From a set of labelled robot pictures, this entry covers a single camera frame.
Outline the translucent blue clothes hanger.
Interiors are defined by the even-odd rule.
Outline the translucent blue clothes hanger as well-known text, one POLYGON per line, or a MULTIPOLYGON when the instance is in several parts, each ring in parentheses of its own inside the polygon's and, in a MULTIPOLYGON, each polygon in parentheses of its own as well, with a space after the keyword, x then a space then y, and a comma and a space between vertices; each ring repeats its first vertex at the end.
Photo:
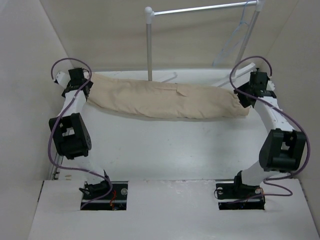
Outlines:
POLYGON ((217 67, 219 64, 221 64, 223 60, 226 59, 245 39, 246 34, 242 34, 241 31, 246 31, 250 26, 250 23, 246 18, 246 8, 249 6, 249 2, 249 0, 245 2, 237 27, 233 30, 220 52, 213 59, 211 64, 212 67, 217 67))

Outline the beige trousers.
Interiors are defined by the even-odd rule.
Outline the beige trousers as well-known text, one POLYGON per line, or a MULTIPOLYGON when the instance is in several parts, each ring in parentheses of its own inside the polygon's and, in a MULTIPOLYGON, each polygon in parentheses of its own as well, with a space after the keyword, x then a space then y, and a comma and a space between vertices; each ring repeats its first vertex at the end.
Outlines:
POLYGON ((93 74, 88 101, 101 109, 155 119, 238 118, 249 114, 232 91, 198 84, 93 74))

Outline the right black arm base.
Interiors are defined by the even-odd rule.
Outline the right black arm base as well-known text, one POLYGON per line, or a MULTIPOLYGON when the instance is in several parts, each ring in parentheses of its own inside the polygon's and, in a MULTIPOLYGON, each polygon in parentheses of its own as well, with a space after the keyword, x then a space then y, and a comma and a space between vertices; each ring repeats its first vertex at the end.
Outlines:
POLYGON ((216 180, 214 196, 221 211, 265 209, 263 190, 259 185, 243 184, 239 174, 234 179, 216 180))

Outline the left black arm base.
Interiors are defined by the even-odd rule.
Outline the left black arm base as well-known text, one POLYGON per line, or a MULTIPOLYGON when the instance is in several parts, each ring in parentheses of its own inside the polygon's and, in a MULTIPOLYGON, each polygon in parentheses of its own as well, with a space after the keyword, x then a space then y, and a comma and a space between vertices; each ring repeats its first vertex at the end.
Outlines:
POLYGON ((127 181, 113 181, 112 188, 103 180, 100 183, 88 184, 79 188, 82 193, 81 211, 125 211, 129 183, 127 181))

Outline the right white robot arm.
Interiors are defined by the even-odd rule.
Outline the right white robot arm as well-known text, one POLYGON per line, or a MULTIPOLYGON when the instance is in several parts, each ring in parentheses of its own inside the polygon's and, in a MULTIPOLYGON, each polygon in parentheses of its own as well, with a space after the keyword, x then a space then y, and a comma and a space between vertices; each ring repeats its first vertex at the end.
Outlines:
POLYGON ((234 178, 231 190, 238 198, 245 197, 250 188, 258 187, 265 179, 298 170, 307 142, 306 134, 288 122, 269 82, 267 73, 254 71, 248 82, 234 90, 243 107, 253 107, 259 114, 268 132, 257 162, 234 178))

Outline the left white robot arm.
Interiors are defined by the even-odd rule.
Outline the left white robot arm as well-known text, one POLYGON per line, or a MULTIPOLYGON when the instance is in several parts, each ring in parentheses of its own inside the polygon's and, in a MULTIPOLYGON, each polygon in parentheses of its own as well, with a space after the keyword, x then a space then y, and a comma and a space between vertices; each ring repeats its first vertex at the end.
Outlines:
POLYGON ((88 100, 92 81, 85 78, 83 68, 74 68, 68 74, 58 72, 54 82, 64 88, 64 104, 57 117, 48 122, 57 153, 73 160, 87 157, 92 149, 92 141, 81 116, 88 100))

